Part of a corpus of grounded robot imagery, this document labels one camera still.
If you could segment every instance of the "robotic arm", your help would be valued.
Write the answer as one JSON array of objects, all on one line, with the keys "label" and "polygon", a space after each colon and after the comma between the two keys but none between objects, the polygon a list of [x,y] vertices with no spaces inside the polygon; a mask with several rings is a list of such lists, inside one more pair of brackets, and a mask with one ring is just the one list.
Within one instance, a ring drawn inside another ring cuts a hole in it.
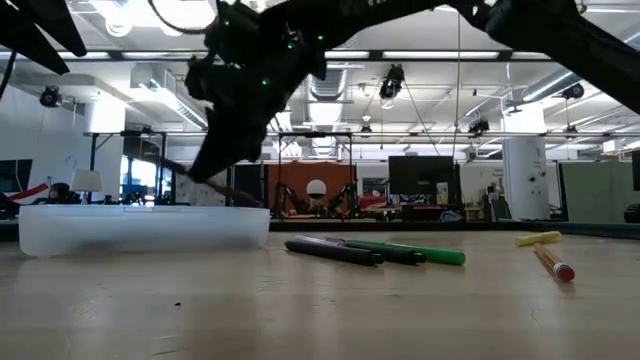
[{"label": "robotic arm", "polygon": [[202,182],[257,160],[266,126],[295,89],[309,74],[324,79],[326,50],[367,27],[445,4],[492,39],[544,53],[640,113],[628,91],[640,85],[639,53],[581,17],[573,0],[289,0],[260,14],[219,1],[218,17],[201,31],[209,53],[190,61],[185,79],[191,96],[214,104],[189,175]]}]

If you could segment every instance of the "lampshade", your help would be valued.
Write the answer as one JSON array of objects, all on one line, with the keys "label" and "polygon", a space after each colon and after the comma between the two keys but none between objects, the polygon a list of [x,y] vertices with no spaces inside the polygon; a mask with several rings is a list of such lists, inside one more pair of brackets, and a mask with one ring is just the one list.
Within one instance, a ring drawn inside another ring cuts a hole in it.
[{"label": "lampshade", "polygon": [[76,170],[73,173],[73,180],[71,181],[71,191],[102,191],[100,173],[91,170]]}]

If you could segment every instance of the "red object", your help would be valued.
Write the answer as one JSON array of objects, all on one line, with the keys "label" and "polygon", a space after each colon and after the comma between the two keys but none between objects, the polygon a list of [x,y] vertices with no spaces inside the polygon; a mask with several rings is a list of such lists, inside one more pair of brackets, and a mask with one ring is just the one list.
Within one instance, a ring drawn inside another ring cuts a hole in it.
[{"label": "red object", "polygon": [[33,189],[29,189],[27,191],[23,191],[19,194],[15,194],[13,196],[9,196],[8,199],[10,201],[17,201],[17,200],[22,200],[22,199],[26,199],[28,197],[31,197],[33,195],[39,194],[45,190],[47,190],[49,188],[49,186],[47,186],[47,184],[42,183],[36,187],[34,187]]},{"label": "red object", "polygon": [[370,206],[384,207],[387,205],[387,198],[384,196],[361,196],[360,209],[366,209]]},{"label": "red object", "polygon": [[562,264],[555,269],[556,276],[560,281],[570,282],[576,277],[576,273],[568,265]]}]

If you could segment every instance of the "white cylindrical column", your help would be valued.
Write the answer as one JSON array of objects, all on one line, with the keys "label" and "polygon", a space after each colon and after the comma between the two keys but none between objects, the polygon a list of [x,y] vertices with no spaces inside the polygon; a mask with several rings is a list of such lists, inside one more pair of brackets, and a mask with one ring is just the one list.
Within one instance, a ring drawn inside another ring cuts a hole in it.
[{"label": "white cylindrical column", "polygon": [[[120,132],[124,130],[126,105],[111,95],[100,96],[98,101],[85,104],[84,117],[87,132]],[[117,200],[120,195],[120,164],[124,138],[117,135],[107,138],[108,135],[102,135],[97,141],[101,146],[96,151],[94,170],[100,172],[102,193],[94,193],[93,201],[103,199],[104,195],[111,195]]]},{"label": "white cylindrical column", "polygon": [[505,195],[515,220],[549,219],[549,186],[544,137],[543,109],[539,104],[521,107],[519,112],[505,113],[506,132],[531,132],[531,137],[503,141]]}]

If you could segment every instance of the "lamp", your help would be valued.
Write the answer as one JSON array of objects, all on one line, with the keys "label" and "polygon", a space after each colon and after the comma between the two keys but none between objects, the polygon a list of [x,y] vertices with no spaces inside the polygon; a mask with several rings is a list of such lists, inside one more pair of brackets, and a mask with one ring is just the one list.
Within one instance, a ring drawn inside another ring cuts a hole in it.
[{"label": "lamp", "polygon": [[76,169],[71,180],[71,191],[82,191],[82,204],[87,204],[87,194],[102,191],[100,173],[91,170]]}]

